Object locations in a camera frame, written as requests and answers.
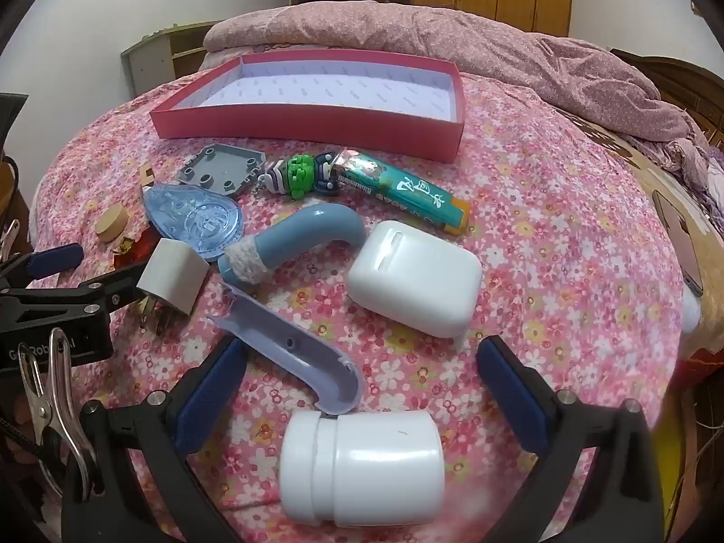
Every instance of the open cardboard box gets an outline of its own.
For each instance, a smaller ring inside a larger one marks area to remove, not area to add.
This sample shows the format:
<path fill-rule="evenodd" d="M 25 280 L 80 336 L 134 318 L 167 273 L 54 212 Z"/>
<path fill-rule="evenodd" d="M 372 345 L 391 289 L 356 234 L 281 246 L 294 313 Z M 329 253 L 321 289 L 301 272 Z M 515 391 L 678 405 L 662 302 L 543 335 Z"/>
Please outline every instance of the open cardboard box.
<path fill-rule="evenodd" d="M 245 55 L 151 111 L 162 139 L 292 139 L 453 162 L 465 98 L 450 61 L 353 49 Z"/>

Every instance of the barcode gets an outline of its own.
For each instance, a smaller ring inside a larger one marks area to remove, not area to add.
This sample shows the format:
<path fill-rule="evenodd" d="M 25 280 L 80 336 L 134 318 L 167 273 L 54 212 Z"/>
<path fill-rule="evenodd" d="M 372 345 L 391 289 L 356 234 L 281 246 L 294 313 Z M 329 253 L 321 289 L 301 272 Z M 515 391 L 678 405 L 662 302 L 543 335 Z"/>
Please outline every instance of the barcode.
<path fill-rule="evenodd" d="M 340 184 L 344 184 L 345 186 L 352 186 L 352 187 L 356 188 L 357 190 L 362 190 L 363 192 L 365 192 L 365 194 L 372 193 L 372 188 L 358 184 L 356 181 L 347 179 L 344 176 L 339 176 L 338 179 L 339 179 Z"/>

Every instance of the blue correction tape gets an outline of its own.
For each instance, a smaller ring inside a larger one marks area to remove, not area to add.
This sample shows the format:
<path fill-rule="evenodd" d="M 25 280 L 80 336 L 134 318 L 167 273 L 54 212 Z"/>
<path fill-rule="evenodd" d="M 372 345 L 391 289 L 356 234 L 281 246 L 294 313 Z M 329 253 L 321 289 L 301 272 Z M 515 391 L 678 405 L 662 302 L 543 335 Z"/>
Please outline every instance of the blue correction tape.
<path fill-rule="evenodd" d="M 143 189 L 146 218 L 164 237 L 183 241 L 207 261 L 244 234 L 241 209 L 225 196 L 191 185 L 156 184 Z"/>

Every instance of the blue gripper pad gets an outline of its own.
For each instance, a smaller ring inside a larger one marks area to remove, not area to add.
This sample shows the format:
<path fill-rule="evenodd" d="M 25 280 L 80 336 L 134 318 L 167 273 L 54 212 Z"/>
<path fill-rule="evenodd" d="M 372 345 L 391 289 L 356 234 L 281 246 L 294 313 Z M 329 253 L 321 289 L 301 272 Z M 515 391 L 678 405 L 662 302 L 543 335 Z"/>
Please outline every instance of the blue gripper pad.
<path fill-rule="evenodd" d="M 515 361 L 521 371 L 526 370 L 517 358 Z M 490 337 L 480 341 L 476 362 L 483 383 L 493 394 L 520 446 L 539 457 L 543 455 L 549 447 L 548 418 L 519 372 Z"/>
<path fill-rule="evenodd" d="M 83 247 L 79 244 L 64 244 L 62 247 L 30 255 L 25 264 L 25 273 L 33 279 L 43 279 L 66 269 L 76 268 L 84 257 Z"/>
<path fill-rule="evenodd" d="M 234 339 L 206 373 L 176 416 L 174 445 L 182 455 L 204 446 L 216 420 L 231 400 L 246 373 L 246 346 Z"/>

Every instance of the metal screw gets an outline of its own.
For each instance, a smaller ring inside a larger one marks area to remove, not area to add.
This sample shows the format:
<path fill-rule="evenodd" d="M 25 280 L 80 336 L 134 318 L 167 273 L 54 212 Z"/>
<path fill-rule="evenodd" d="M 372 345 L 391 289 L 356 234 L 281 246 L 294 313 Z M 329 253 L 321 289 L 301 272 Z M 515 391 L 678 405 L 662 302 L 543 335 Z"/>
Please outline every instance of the metal screw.
<path fill-rule="evenodd" d="M 561 404 L 567 405 L 573 404 L 578 399 L 578 396 L 571 390 L 560 390 L 556 396 L 558 396 L 558 400 Z"/>
<path fill-rule="evenodd" d="M 624 406 L 630 413 L 641 412 L 641 404 L 633 398 L 626 398 L 626 400 L 624 400 Z"/>
<path fill-rule="evenodd" d="M 86 414 L 94 413 L 98 409 L 99 401 L 89 400 L 83 405 L 83 412 Z"/>
<path fill-rule="evenodd" d="M 151 406 L 159 406 L 166 401 L 166 393 L 163 390 L 152 391 L 146 398 L 146 402 Z"/>

